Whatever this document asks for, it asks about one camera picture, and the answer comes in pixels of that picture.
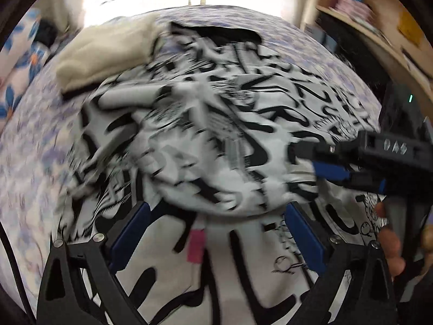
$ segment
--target black and white fabric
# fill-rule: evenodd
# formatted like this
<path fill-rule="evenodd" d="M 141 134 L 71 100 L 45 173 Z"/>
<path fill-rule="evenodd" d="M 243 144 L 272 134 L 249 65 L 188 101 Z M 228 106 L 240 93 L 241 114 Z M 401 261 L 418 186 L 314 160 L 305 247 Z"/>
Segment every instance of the black and white fabric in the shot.
<path fill-rule="evenodd" d="M 317 275 L 284 206 L 302 203 L 350 243 L 368 243 L 384 223 L 373 209 L 380 197 L 316 182 L 288 145 L 353 139 L 374 129 L 369 114 L 350 92 L 258 42 L 217 46 L 179 25 L 172 32 L 182 53 L 107 79 L 84 103 L 53 240 L 106 233 L 146 201 L 151 224 L 116 276 L 148 323 L 286 324 Z M 198 264 L 188 261 L 193 230 L 206 236 Z"/>

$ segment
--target mattress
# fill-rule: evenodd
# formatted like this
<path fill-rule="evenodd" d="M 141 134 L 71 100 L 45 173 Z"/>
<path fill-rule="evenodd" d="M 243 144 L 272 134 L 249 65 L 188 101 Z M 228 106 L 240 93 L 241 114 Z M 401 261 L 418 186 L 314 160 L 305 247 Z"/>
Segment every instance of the mattress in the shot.
<path fill-rule="evenodd" d="M 356 94 L 377 128 L 380 104 L 362 80 L 299 29 L 284 20 L 232 6 L 193 6 L 159 11 L 160 23 L 218 25 L 252 29 L 263 45 L 283 60 L 319 73 Z M 170 40 L 161 57 L 177 52 Z M 64 103 L 55 79 L 56 58 L 30 85 L 0 139 L 0 218 L 20 266 L 30 304 L 36 311 L 39 286 L 50 248 L 53 214 L 59 192 L 68 177 L 66 157 L 71 148 L 69 131 L 82 95 Z M 0 246 L 0 283 L 19 305 L 3 247 Z"/>

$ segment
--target silver bolt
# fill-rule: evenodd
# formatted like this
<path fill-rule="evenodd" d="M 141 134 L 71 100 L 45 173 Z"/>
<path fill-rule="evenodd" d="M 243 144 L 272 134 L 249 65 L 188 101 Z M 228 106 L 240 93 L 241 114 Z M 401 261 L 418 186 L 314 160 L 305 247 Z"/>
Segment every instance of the silver bolt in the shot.
<path fill-rule="evenodd" d="M 329 237 L 330 241 L 334 244 L 340 244 L 343 243 L 343 240 L 340 236 L 333 234 L 331 237 Z"/>
<path fill-rule="evenodd" d="M 95 242 L 102 242 L 104 240 L 105 236 L 103 233 L 97 233 L 93 236 L 93 240 Z"/>
<path fill-rule="evenodd" d="M 380 243 L 378 242 L 378 241 L 374 241 L 374 240 L 372 240 L 371 241 L 371 244 L 372 244 L 372 247 L 374 248 L 374 249 L 379 249 L 380 248 Z"/>
<path fill-rule="evenodd" d="M 63 240 L 55 240 L 53 245 L 54 248 L 60 248 L 61 246 L 63 246 Z"/>

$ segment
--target beige towel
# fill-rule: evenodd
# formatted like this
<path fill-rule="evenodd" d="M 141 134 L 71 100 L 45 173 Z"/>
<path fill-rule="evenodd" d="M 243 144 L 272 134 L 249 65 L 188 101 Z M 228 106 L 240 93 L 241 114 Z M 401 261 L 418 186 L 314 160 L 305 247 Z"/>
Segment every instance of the beige towel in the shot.
<path fill-rule="evenodd" d="M 63 94 L 152 61 L 162 26 L 157 13 L 83 29 L 59 54 L 57 81 Z M 161 47 L 157 42 L 155 53 Z"/>

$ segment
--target clothing label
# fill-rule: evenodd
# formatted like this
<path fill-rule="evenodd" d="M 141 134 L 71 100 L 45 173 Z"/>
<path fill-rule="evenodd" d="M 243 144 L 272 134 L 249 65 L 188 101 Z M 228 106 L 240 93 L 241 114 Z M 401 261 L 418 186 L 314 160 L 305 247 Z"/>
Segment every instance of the clothing label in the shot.
<path fill-rule="evenodd" d="M 206 232 L 204 230 L 191 230 L 187 261 L 193 264 L 201 264 L 205 245 Z"/>

